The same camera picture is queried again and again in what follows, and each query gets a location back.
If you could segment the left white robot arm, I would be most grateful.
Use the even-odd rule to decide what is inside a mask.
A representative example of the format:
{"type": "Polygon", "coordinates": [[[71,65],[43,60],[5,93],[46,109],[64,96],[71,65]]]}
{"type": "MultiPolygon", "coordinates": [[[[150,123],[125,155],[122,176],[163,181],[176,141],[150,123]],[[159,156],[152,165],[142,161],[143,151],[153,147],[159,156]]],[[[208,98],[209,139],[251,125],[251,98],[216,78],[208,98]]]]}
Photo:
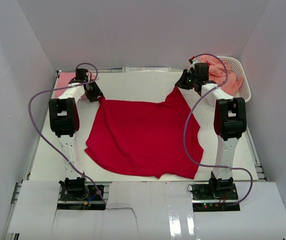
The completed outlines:
{"type": "Polygon", "coordinates": [[[83,97],[95,102],[101,96],[102,91],[92,80],[92,73],[85,68],[77,68],[71,80],[57,84],[55,97],[48,102],[50,128],[65,156],[66,178],[60,184],[66,194],[77,200],[88,198],[89,188],[85,184],[85,177],[72,178],[74,168],[79,164],[76,133],[80,128],[80,121],[76,104],[83,97]]]}

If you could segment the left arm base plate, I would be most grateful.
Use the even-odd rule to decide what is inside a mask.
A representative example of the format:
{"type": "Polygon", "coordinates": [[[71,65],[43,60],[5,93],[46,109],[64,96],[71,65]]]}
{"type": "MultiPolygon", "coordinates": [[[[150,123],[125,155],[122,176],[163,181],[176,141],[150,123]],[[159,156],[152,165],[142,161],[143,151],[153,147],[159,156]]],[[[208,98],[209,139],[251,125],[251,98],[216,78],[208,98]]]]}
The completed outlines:
{"type": "Polygon", "coordinates": [[[97,189],[94,185],[85,185],[85,190],[70,191],[63,186],[57,202],[58,210],[75,210],[75,211],[103,211],[106,209],[105,204],[101,200],[97,189]]]}

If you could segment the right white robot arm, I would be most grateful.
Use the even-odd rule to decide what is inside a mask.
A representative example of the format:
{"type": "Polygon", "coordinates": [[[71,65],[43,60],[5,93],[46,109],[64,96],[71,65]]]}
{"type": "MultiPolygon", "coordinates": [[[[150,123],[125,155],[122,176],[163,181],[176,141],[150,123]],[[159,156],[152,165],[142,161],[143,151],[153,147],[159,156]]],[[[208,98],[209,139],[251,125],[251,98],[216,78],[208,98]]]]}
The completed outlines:
{"type": "Polygon", "coordinates": [[[212,168],[209,183],[201,187],[203,193],[218,200],[227,195],[233,187],[232,166],[235,149],[242,134],[247,129],[245,100],[225,93],[218,84],[209,80],[209,65],[205,62],[192,62],[175,86],[197,92],[201,99],[215,105],[214,131],[218,137],[216,162],[214,165],[201,164],[192,159],[186,146],[186,133],[193,110],[188,114],[184,131],[184,151],[191,162],[198,166],[212,168]]]}

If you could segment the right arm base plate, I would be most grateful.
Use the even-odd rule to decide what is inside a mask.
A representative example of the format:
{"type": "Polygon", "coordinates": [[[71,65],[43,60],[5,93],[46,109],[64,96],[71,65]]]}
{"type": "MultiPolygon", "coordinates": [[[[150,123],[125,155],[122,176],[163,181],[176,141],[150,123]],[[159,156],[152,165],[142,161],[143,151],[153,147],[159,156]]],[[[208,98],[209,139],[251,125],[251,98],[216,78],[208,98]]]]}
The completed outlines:
{"type": "Polygon", "coordinates": [[[193,212],[238,212],[240,205],[235,184],[231,189],[212,193],[209,184],[190,183],[187,191],[191,193],[193,212]]]}

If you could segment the red t shirt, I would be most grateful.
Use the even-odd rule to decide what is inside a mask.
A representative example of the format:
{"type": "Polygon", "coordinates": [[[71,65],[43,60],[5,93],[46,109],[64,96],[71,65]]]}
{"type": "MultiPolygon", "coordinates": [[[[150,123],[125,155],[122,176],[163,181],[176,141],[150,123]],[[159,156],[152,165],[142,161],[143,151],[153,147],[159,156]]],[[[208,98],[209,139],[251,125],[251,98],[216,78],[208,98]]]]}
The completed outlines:
{"type": "Polygon", "coordinates": [[[160,103],[101,98],[85,152],[113,173],[193,179],[204,152],[199,130],[177,87],[160,103]]]}

